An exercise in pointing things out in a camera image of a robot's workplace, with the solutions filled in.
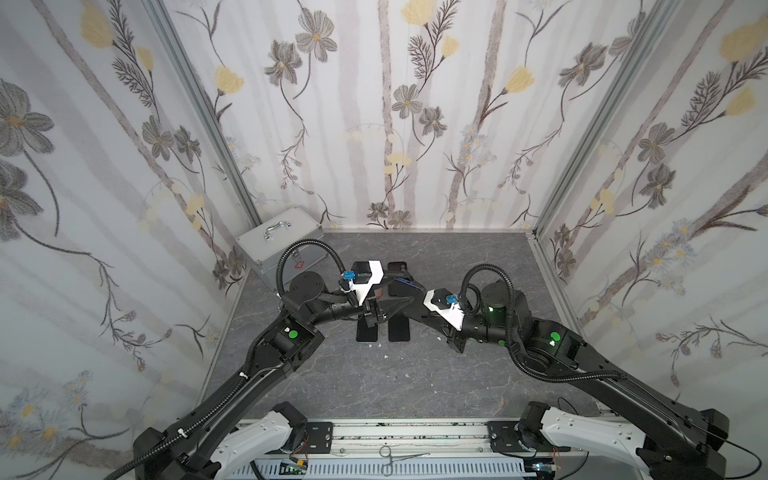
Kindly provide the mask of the phone with black screen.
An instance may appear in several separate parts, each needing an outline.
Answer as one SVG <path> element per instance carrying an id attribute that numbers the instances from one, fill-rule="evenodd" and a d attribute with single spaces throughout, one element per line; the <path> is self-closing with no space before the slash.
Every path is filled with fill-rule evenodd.
<path id="1" fill-rule="evenodd" d="M 379 326 L 369 326 L 363 319 L 356 324 L 356 341 L 359 343 L 376 343 L 379 337 Z"/>

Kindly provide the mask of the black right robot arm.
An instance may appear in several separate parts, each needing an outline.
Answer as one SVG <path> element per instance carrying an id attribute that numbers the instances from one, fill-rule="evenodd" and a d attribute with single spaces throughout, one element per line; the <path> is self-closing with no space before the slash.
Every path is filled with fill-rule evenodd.
<path id="1" fill-rule="evenodd" d="M 527 376 L 569 384 L 607 406 L 619 422 L 567 414 L 532 402 L 518 436 L 530 448 L 542 443 L 580 448 L 630 465 L 653 479 L 723 479 L 720 448 L 729 420 L 716 409 L 696 410 L 654 390 L 600 354 L 575 331 L 531 314 L 509 275 L 491 264 L 471 268 L 458 292 L 429 290 L 411 278 L 389 287 L 410 299 L 404 313 L 443 332 L 462 352 L 468 340 L 505 348 Z"/>

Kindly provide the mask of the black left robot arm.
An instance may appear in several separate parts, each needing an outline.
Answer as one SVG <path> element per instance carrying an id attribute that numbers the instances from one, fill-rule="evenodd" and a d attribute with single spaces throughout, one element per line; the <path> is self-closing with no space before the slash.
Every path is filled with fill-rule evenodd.
<path id="1" fill-rule="evenodd" d="M 308 271 L 283 280 L 287 261 L 303 247 L 324 250 L 335 263 L 339 287 Z M 133 444 L 131 461 L 110 473 L 120 479 L 224 479 L 260 453 L 293 452 L 307 438 L 307 419 L 288 402 L 276 405 L 261 424 L 239 428 L 250 407 L 299 369 L 324 340 L 319 325 L 361 320 L 377 326 L 424 299 L 425 290 L 402 263 L 383 267 L 359 261 L 346 267 L 326 242 L 290 244 L 276 267 L 280 311 L 250 344 L 242 365 L 222 386 L 163 431 L 149 428 Z"/>

